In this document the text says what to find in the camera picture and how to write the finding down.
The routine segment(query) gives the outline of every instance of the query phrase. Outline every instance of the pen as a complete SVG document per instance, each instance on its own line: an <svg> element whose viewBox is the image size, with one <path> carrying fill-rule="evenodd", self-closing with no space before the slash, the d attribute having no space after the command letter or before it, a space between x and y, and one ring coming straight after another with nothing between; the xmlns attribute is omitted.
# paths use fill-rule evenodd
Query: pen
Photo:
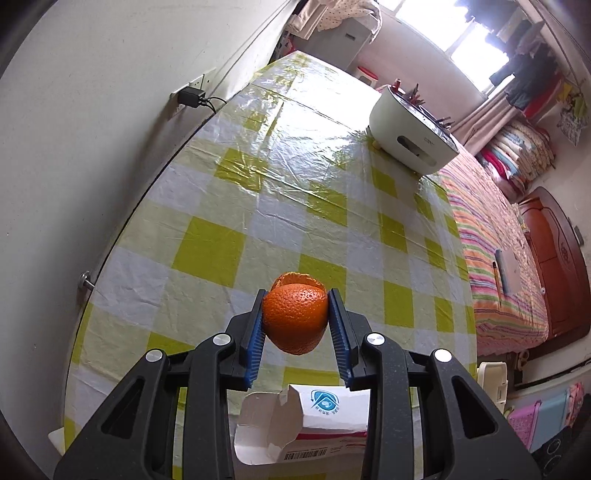
<svg viewBox="0 0 591 480"><path fill-rule="evenodd" d="M499 281L499 269L496 266L496 261L492 261L492 270L495 274L496 296L499 297L499 307L501 306L501 288Z"/></svg>

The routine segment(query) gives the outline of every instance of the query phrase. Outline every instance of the plastic table cover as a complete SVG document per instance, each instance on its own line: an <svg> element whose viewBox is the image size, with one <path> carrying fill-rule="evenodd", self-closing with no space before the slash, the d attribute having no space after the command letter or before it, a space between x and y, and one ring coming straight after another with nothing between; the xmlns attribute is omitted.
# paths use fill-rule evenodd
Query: plastic table cover
<svg viewBox="0 0 591 480"><path fill-rule="evenodd" d="M372 148L378 96L296 52L261 70L176 155L123 230L83 314L67 380L67 446L147 350L194 348L286 271L337 287L348 310L403 348L447 348L475 374L472 296L446 192ZM290 383L342 384L328 330L303 356L265 343L253 391ZM229 392L230 414L244 395ZM182 423L181 395L178 436ZM175 450L180 478L180 442ZM359 478L361 462L237 465L236 475Z"/></svg>

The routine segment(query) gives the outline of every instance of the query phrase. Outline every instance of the orange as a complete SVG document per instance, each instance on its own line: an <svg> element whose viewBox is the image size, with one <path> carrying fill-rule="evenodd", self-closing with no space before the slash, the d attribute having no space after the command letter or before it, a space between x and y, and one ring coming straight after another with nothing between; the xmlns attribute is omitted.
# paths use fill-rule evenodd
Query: orange
<svg viewBox="0 0 591 480"><path fill-rule="evenodd" d="M284 273L262 301L265 334L286 353L309 353L324 335L328 309L322 283L309 275Z"/></svg>

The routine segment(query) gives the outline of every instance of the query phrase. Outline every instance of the blue gripper pad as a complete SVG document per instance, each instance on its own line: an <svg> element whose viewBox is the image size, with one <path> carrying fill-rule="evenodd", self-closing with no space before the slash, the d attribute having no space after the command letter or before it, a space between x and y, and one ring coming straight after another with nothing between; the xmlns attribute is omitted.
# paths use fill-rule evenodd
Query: blue gripper pad
<svg viewBox="0 0 591 480"><path fill-rule="evenodd" d="M252 328L251 339L248 342L248 348L246 349L245 381L248 388L252 387L252 383L258 376L258 370L261 366L262 349L264 346L265 333L262 330L262 307L259 307Z"/></svg>
<svg viewBox="0 0 591 480"><path fill-rule="evenodd" d="M339 367L339 375L345 382L345 386L350 387L350 382L353 377L350 361L350 346L345 334L345 326L343 324L341 312L346 314L345 307L340 299L339 291L333 288L329 291L330 335L333 340L333 349L335 350L336 364Z"/></svg>

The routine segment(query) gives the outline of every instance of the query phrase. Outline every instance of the printed logo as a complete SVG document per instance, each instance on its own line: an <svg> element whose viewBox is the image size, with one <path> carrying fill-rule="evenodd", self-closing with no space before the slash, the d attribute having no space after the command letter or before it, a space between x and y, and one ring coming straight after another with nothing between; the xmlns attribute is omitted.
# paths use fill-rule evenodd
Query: printed logo
<svg viewBox="0 0 591 480"><path fill-rule="evenodd" d="M325 390L312 390L310 395L312 408L324 415L335 414L339 411L339 397Z"/></svg>

